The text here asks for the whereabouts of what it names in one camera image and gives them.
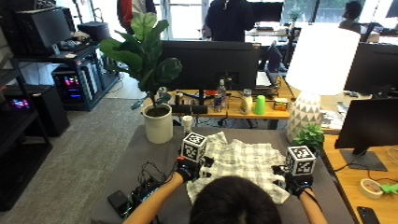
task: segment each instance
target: hand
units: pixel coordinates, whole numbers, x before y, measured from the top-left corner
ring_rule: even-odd
[[[304,189],[311,189],[311,175],[284,174],[286,190],[298,198]]]
[[[183,157],[178,157],[175,173],[181,175],[183,183],[189,180],[195,181],[199,178],[199,165]]]

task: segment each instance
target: white box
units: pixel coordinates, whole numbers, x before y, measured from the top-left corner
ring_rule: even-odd
[[[194,162],[198,162],[206,148],[206,137],[189,133],[182,139],[181,156]]]
[[[287,147],[286,166],[291,175],[310,175],[314,161],[315,156],[306,146]]]

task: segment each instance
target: white plant pot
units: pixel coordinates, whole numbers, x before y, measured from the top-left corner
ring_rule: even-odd
[[[146,138],[154,144],[165,143],[173,137],[171,107],[169,105],[158,105],[158,107],[165,107],[169,110],[169,113],[161,117],[146,115],[146,111],[153,108],[151,105],[142,110]]]

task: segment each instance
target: white cloth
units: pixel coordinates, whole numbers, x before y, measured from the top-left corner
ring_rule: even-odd
[[[207,136],[203,155],[214,159],[210,168],[201,167],[201,171],[209,172],[211,177],[187,182],[186,190],[191,203],[203,186],[226,175],[247,178],[270,194],[274,203],[284,202],[290,194],[272,183],[279,178],[271,168],[272,165],[283,165],[284,156],[272,149],[271,144],[245,144],[234,139],[227,145],[223,132],[219,132]]]

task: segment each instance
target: potted plant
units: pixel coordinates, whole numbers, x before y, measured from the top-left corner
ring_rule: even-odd
[[[107,68],[117,72],[125,72],[138,81],[138,88],[146,96],[131,105],[131,109],[139,108],[145,98],[150,98],[151,104],[142,109],[146,138],[153,143],[163,143],[173,137],[171,108],[163,104],[169,100],[169,94],[155,99],[159,87],[170,83],[179,75],[181,63],[175,58],[166,58],[158,62],[162,52],[161,32],[167,27],[166,20],[157,22],[154,13],[134,14],[130,22],[133,35],[117,32],[123,42],[113,38],[102,40],[99,50],[117,64],[109,64]]]
[[[318,124],[308,123],[304,125],[294,138],[291,145],[294,147],[306,146],[312,152],[314,156],[318,156],[318,151],[323,148],[324,135]]]
[[[288,19],[291,21],[290,28],[292,29],[294,26],[295,26],[295,21],[298,20],[298,17],[300,16],[300,10],[299,10],[299,8],[296,8],[296,7],[291,8],[290,11],[288,11],[288,13],[287,13],[287,15],[288,15]]]

